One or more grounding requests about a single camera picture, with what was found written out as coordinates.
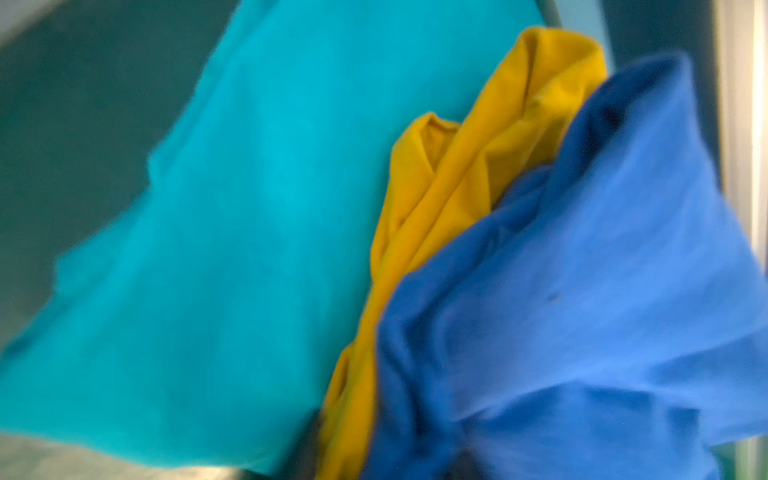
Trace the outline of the blue printed t-shirt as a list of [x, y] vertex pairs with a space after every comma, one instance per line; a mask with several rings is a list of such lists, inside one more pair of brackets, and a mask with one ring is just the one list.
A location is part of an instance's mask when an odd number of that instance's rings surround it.
[[767, 281], [681, 53], [582, 107], [554, 164], [398, 287], [362, 477], [716, 479], [767, 431]]

